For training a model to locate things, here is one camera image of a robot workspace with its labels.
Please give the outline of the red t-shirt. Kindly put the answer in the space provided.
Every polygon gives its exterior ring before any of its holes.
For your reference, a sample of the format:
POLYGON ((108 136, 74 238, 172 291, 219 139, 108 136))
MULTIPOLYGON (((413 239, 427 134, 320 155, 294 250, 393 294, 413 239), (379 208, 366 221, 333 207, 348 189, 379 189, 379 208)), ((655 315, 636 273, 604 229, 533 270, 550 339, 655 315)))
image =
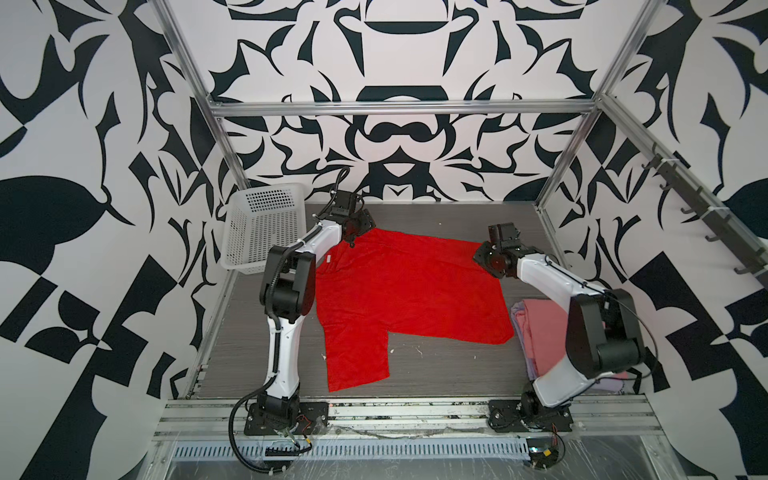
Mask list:
POLYGON ((498 279, 479 243, 376 228, 333 247, 316 272, 328 388, 389 377, 392 333, 502 345, 514 335, 498 279))

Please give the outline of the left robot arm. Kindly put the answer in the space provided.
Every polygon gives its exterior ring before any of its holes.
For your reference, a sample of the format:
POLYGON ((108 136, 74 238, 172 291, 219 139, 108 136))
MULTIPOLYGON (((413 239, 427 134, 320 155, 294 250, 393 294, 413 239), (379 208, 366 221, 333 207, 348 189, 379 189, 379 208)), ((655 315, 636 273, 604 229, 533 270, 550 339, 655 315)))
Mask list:
POLYGON ((270 325, 271 360, 264 391, 256 397, 264 414, 287 420, 298 416, 300 337, 315 300, 318 262, 339 243, 353 245, 374 227, 360 193, 335 190, 307 233, 270 249, 260 301, 270 325))

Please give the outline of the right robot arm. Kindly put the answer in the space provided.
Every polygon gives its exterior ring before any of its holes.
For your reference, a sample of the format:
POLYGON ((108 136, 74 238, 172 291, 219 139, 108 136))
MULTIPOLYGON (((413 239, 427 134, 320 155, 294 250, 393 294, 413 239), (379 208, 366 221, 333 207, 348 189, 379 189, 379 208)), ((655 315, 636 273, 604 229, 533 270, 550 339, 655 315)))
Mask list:
POLYGON ((535 287, 567 315, 564 356, 521 397, 522 419, 560 412, 597 381, 644 362, 641 321, 631 294, 573 275, 542 250, 523 244, 512 223, 492 224, 488 233, 475 263, 497 279, 511 277, 535 287))

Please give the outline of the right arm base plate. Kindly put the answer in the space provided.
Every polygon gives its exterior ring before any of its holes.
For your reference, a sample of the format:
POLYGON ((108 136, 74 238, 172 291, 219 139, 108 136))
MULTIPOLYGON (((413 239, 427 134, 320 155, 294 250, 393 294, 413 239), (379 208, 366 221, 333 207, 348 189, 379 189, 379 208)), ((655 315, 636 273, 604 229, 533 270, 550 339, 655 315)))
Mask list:
POLYGON ((488 426, 497 433, 571 432, 573 416, 568 405, 543 406, 534 396, 519 400, 490 400, 488 426))

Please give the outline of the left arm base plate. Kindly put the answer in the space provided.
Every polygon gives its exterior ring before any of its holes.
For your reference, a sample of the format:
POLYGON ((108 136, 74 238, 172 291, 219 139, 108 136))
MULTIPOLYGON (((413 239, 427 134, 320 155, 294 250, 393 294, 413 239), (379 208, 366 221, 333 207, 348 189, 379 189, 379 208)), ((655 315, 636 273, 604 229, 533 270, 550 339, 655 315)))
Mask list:
POLYGON ((276 405, 251 404, 243 433, 266 436, 288 430, 309 435, 327 426, 329 404, 326 402, 281 402, 276 405))

